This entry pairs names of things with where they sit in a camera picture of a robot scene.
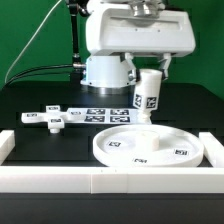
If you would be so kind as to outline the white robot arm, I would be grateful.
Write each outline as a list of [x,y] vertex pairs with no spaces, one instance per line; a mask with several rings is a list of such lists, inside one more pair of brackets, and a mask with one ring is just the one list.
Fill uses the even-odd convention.
[[136,57],[157,57],[164,77],[173,57],[195,49],[188,13],[162,0],[89,0],[86,75],[81,85],[100,94],[119,94],[135,84]]

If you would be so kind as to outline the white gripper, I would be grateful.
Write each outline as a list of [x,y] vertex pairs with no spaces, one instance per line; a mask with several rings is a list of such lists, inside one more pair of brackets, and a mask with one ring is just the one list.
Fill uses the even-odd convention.
[[124,54],[131,83],[137,81],[134,56],[162,54],[162,79],[168,79],[171,54],[183,57],[194,51],[195,38],[186,12],[164,10],[158,18],[134,17],[129,6],[99,6],[86,21],[86,45],[96,56]]

